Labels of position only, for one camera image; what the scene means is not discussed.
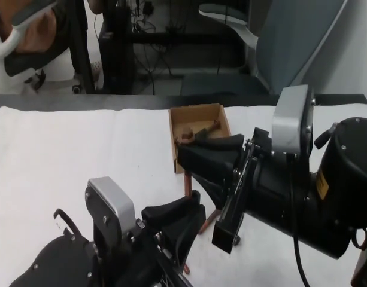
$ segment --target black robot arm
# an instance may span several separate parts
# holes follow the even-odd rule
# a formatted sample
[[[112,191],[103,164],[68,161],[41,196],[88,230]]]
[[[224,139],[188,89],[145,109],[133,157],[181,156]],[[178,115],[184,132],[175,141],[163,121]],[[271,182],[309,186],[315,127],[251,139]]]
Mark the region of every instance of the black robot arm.
[[[94,241],[69,228],[38,254],[11,287],[190,287],[182,275],[193,241],[205,221],[200,195],[147,207],[135,219],[130,198],[110,178],[89,181],[85,192]]]
[[[227,144],[205,152],[196,142],[180,145],[178,162],[206,183],[203,188],[221,206],[213,243],[222,250],[231,253],[244,212],[293,236],[295,248],[299,238],[337,259],[351,240],[367,247],[367,119],[335,123],[317,138],[317,148],[329,143],[318,172],[310,173],[313,105],[307,86],[286,88],[272,138],[256,128],[232,152]],[[356,240],[358,229],[366,234],[363,245]]]

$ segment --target chair backrest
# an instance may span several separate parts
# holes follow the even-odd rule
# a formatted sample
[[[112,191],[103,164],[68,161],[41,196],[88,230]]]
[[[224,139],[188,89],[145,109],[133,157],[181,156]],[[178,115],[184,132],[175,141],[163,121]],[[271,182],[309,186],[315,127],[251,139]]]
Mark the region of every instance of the chair backrest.
[[[272,93],[300,84],[347,1],[272,2],[256,46],[258,73]]]

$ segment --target open cardboard box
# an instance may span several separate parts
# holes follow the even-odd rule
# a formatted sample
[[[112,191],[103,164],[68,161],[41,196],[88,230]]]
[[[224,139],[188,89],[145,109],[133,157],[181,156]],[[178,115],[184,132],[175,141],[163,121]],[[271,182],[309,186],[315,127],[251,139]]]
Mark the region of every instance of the open cardboard box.
[[[182,106],[169,110],[172,157],[175,173],[183,173],[183,168],[177,163],[178,148],[174,142],[182,134],[185,127],[191,127],[193,133],[209,127],[215,120],[219,120],[220,129],[209,134],[209,138],[225,138],[231,135],[225,109],[222,105]]]

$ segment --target white table surface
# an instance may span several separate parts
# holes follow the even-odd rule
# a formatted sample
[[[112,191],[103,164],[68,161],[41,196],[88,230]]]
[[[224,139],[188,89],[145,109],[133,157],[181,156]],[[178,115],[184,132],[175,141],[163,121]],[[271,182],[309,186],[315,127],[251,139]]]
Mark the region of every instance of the white table surface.
[[[255,126],[271,132],[274,107],[226,108],[233,134],[247,138]],[[367,105],[318,106],[314,136],[333,122],[367,117]],[[324,149],[314,149],[316,171]],[[53,212],[62,208],[92,240],[84,202],[89,178],[110,176],[126,191],[136,216],[146,206],[183,196],[183,176],[173,171],[167,111],[20,112],[0,109],[0,286],[8,286],[39,251],[61,235]],[[193,187],[203,189],[196,183]],[[214,206],[205,192],[209,215]],[[292,239],[245,216],[241,245],[231,255],[211,244],[212,228],[198,236],[187,263],[194,286],[302,286]],[[336,261],[301,244],[311,286],[344,287],[359,252],[352,246]]]

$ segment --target black desk leg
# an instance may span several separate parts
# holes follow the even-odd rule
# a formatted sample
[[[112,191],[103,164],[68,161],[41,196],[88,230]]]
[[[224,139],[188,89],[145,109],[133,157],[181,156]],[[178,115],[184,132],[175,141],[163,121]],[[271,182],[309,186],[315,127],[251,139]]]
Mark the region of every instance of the black desk leg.
[[[76,1],[84,1],[84,0],[67,0],[67,10],[70,19],[71,25],[71,36],[72,41],[75,43],[75,47],[78,51],[78,61],[80,62],[83,87],[86,91],[86,94],[95,94],[95,85],[93,80],[93,72],[92,67],[90,65],[90,57],[89,51],[87,50],[87,45],[83,41],[82,33],[82,25],[79,21],[78,13],[86,13],[86,11],[77,11]]]

